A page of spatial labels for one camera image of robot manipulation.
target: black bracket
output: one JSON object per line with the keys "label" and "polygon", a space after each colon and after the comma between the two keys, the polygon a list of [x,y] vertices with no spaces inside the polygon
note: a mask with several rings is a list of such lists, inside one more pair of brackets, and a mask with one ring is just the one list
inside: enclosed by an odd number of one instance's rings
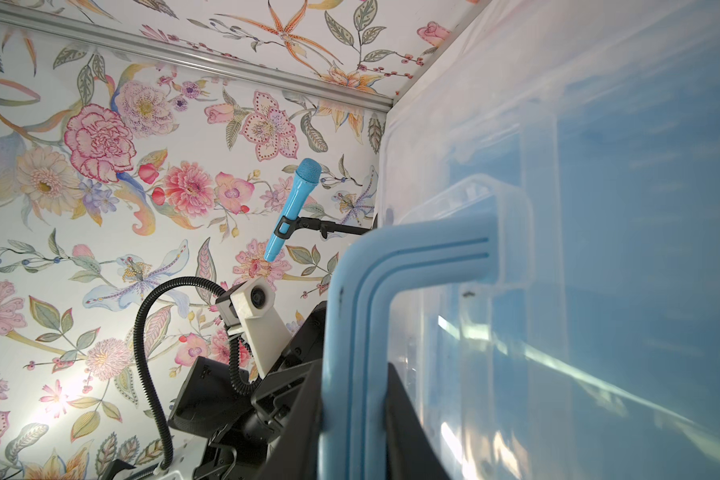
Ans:
{"label": "black bracket", "polygon": [[[288,230],[285,233],[280,231],[280,227],[283,225],[288,225]],[[293,232],[301,228],[307,228],[308,230],[319,230],[320,235],[322,235],[323,238],[328,238],[328,234],[333,232],[339,232],[340,234],[363,235],[371,231],[370,228],[341,225],[337,224],[336,222],[327,222],[325,220],[320,220],[319,218],[306,218],[304,216],[298,216],[295,220],[290,220],[285,215],[283,215],[280,217],[277,228],[275,228],[275,235],[282,238],[283,240],[288,240],[291,235],[293,235]]]}

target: microphone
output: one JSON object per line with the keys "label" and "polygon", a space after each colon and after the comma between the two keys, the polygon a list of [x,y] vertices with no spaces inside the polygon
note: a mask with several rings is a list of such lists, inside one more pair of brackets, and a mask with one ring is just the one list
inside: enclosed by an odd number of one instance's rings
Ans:
{"label": "microphone", "polygon": [[[304,203],[307,202],[307,197],[312,190],[317,187],[320,183],[320,174],[322,168],[320,164],[311,158],[305,158],[296,168],[296,175],[293,176],[293,188],[291,188],[291,194],[288,196],[286,206],[282,208],[282,216],[288,220],[296,220],[298,213],[302,211]],[[280,227],[280,233],[284,234],[288,231],[288,225],[278,224]],[[285,244],[285,240],[279,236],[272,234],[269,237],[269,243],[266,245],[266,252],[264,253],[264,260],[273,262],[277,255],[282,250],[282,246]]]}

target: microphone grille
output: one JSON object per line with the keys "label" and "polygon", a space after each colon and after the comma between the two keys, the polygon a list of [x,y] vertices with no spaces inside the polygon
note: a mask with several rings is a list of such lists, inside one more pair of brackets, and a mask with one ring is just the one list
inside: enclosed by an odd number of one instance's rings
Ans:
{"label": "microphone grille", "polygon": [[320,164],[311,158],[305,158],[298,168],[296,168],[296,174],[302,178],[302,180],[309,182],[310,184],[320,183],[320,174],[322,173],[322,167]]}

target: wallpaper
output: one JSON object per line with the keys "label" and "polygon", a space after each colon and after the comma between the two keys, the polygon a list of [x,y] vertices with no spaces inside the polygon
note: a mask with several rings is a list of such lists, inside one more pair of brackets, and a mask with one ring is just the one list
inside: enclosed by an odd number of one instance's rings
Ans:
{"label": "wallpaper", "polygon": [[395,97],[478,0],[4,0]]}
{"label": "wallpaper", "polygon": [[[160,458],[133,358],[144,295],[183,275],[264,277],[297,331],[353,238],[301,230],[264,261],[293,171],[305,157],[323,166],[302,215],[370,226],[383,126],[0,26],[0,479]],[[145,348],[166,413],[198,356],[230,358],[213,298],[192,288],[154,306]]]}

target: transparent plastic container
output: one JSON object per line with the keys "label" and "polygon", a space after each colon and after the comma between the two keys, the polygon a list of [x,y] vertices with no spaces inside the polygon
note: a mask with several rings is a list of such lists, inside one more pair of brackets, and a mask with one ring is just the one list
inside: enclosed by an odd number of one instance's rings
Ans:
{"label": "transparent plastic container", "polygon": [[392,304],[432,447],[452,478],[720,478],[720,0],[475,35],[382,143],[382,227],[498,218],[497,280]]}

